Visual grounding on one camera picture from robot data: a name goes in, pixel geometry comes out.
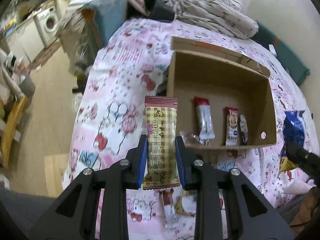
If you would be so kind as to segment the brown cardboard box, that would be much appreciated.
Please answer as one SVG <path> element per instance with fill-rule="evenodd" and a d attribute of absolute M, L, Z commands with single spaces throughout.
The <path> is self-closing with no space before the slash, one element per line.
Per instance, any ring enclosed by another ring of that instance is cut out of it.
<path fill-rule="evenodd" d="M 235 51 L 187 38 L 171 39 L 167 96 L 178 100 L 176 134 L 198 135 L 195 97 L 208 99 L 215 138 L 207 146 L 188 142 L 193 149 L 226 150 L 226 108 L 244 115 L 248 143 L 233 149 L 275 145 L 276 117 L 269 82 L 270 70 Z"/>

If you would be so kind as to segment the cream patterned blanket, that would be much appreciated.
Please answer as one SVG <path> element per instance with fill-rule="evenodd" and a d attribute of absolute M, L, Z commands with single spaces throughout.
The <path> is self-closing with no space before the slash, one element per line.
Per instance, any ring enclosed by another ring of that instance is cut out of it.
<path fill-rule="evenodd" d="M 160 0 L 176 19 L 247 40 L 259 30 L 257 22 L 242 13 L 242 0 Z"/>

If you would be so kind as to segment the red white snack stick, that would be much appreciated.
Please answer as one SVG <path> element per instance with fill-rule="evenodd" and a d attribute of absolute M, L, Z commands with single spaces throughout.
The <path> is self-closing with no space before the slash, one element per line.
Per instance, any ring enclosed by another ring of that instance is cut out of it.
<path fill-rule="evenodd" d="M 215 139 L 215 133 L 208 99 L 194 97 L 196 111 L 199 121 L 199 139 L 204 145 L 208 145 L 210 140 Z"/>

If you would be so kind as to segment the small biscuit packet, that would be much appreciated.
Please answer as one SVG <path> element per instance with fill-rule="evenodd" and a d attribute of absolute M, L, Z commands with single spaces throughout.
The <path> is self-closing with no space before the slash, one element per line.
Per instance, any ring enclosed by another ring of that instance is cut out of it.
<path fill-rule="evenodd" d="M 238 109 L 225 107 L 226 111 L 226 146 L 237 145 L 238 139 Z"/>

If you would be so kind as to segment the white star candy packet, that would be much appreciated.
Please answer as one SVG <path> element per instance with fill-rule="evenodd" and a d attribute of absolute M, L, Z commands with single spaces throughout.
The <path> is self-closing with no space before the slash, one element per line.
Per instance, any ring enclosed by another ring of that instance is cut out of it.
<path fill-rule="evenodd" d="M 242 145 L 247 145 L 248 143 L 248 127 L 246 117 L 241 114 L 240 115 L 240 133 L 241 133 L 241 143 Z"/>

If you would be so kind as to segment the pink cartoon bed sheet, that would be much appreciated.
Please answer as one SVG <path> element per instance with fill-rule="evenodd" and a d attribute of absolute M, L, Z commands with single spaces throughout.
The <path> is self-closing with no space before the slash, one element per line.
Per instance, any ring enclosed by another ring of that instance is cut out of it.
<path fill-rule="evenodd" d="M 295 181 L 306 181 L 308 176 L 300 169 L 279 172 L 286 111 L 303 111 L 304 148 L 319 153 L 315 124 L 302 91 L 280 62 L 253 40 L 229 37 L 181 21 L 127 20 L 108 45 L 99 50 L 76 115 L 62 186 L 67 187 L 84 168 L 108 168 L 137 146 L 146 128 L 144 98 L 155 95 L 162 83 L 170 64 L 174 36 L 236 51 L 270 70 L 277 143 L 265 148 L 222 152 L 209 161 L 222 170 L 240 169 L 274 207 L 291 202 L 292 196 L 286 194 L 286 189 Z"/>

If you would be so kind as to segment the blue white snack bag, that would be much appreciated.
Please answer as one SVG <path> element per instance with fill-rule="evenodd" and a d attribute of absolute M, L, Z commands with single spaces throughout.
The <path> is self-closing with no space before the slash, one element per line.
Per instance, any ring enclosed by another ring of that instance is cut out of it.
<path fill-rule="evenodd" d="M 298 167 L 289 160 L 286 152 L 286 145 L 289 142 L 295 142 L 298 146 L 304 146 L 305 140 L 305 121 L 304 110 L 285 111 L 285 120 L 283 125 L 284 145 L 280 152 L 279 173 L 293 170 Z"/>

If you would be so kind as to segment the yellow wooden chair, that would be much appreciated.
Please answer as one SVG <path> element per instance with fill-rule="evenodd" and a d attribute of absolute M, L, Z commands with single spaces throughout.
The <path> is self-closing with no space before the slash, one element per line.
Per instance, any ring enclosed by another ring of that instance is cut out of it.
<path fill-rule="evenodd" d="M 25 95 L 16 100 L 8 115 L 7 122 L 1 120 L 1 165 L 4 168 L 7 168 L 9 165 L 12 141 L 16 138 L 16 141 L 19 142 L 21 138 L 21 134 L 16 130 L 16 126 L 22 117 L 26 101 L 27 97 Z"/>

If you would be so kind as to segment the white washing machine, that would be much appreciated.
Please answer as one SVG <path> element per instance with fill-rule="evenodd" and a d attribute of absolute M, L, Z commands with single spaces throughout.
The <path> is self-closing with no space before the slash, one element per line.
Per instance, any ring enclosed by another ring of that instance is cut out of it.
<path fill-rule="evenodd" d="M 39 11 L 34 17 L 37 30 L 45 48 L 48 48 L 56 40 L 55 30 L 59 21 L 55 7 Z"/>

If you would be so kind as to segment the plaid wafer snack bar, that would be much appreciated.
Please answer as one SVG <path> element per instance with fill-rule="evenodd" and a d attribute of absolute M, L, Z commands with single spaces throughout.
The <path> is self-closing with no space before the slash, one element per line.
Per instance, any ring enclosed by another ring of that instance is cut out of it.
<path fill-rule="evenodd" d="M 178 101 L 163 96 L 145 97 L 148 141 L 148 174 L 143 188 L 164 189 L 179 185 L 176 165 L 176 122 Z"/>

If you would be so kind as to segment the teal mattress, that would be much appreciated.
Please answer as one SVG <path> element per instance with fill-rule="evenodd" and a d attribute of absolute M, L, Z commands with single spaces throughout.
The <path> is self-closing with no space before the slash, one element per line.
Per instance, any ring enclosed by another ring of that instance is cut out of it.
<path fill-rule="evenodd" d="M 103 48 L 126 21 L 127 0 L 90 1 L 82 7 L 81 13 L 93 31 L 98 47 Z"/>

